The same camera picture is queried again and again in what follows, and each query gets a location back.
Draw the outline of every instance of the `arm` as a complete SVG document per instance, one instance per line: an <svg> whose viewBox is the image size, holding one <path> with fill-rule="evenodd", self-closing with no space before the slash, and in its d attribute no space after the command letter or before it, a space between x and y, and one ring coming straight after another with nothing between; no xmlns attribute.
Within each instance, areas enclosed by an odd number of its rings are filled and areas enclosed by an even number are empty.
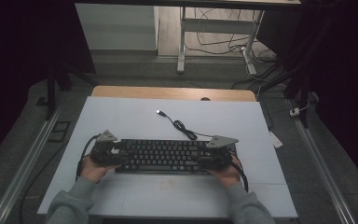
<svg viewBox="0 0 358 224"><path fill-rule="evenodd" d="M232 157L233 161L241 167L239 161ZM220 183L226 188L229 201L228 216L234 224L273 224L275 223L269 210L257 199L254 192L248 193L243 188L238 171L228 166L223 171L212 171Z"/></svg>
<svg viewBox="0 0 358 224"><path fill-rule="evenodd" d="M89 223L89 210L94 205L92 192L108 170L116 168L96 165L90 157L83 160L80 177L72 188L60 191L48 208L47 223Z"/></svg>

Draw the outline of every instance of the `table surface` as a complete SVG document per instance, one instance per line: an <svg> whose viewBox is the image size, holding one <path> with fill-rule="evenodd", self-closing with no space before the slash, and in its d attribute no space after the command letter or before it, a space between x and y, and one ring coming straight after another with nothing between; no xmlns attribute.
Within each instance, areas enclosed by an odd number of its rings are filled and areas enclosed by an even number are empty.
<svg viewBox="0 0 358 224"><path fill-rule="evenodd" d="M200 101L205 94L213 100ZM164 95L169 99L160 99ZM250 191L257 194L274 217L297 217L260 104L255 102L251 91L145 87L94 89L38 213L45 214L52 198L60 190L73 186L82 148L96 133L110 129L118 139L186 140L168 119L156 115L157 109L180 119L191 130L239 139L237 152ZM199 136L201 141L209 139ZM209 175L109 172L97 186L92 200L96 203L89 213L102 217L215 218L227 217L228 207L224 189Z"/></svg>

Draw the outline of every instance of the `person's left hand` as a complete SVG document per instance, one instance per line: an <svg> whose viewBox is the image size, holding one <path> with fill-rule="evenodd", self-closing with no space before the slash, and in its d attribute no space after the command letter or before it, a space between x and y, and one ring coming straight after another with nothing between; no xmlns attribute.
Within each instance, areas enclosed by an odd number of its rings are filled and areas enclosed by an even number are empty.
<svg viewBox="0 0 358 224"><path fill-rule="evenodd" d="M119 167L120 165L115 166L99 166L95 162L92 161L90 156L86 156L83 159L83 166L80 176L87 178L88 180L98 183L101 178L106 175L106 173L111 170Z"/></svg>

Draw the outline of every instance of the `white table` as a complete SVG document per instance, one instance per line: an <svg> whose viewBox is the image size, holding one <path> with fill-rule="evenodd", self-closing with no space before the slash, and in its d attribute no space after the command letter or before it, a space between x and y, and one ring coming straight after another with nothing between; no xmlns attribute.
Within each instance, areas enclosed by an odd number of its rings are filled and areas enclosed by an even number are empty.
<svg viewBox="0 0 358 224"><path fill-rule="evenodd" d="M111 97L88 98L38 213L46 214L53 197L74 185L81 152L97 133L109 129L119 139L186 140L158 109L194 132L239 139L250 191L274 217L297 217L259 103ZM227 217L224 189L212 176L110 172L92 199L89 213L103 217Z"/></svg>

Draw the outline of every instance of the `white wall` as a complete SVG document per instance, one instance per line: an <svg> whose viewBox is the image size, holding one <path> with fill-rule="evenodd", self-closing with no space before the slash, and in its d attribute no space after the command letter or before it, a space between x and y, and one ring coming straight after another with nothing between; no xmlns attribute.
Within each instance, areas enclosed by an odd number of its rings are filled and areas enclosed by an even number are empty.
<svg viewBox="0 0 358 224"><path fill-rule="evenodd" d="M158 48L158 7L76 4L89 49Z"/></svg>

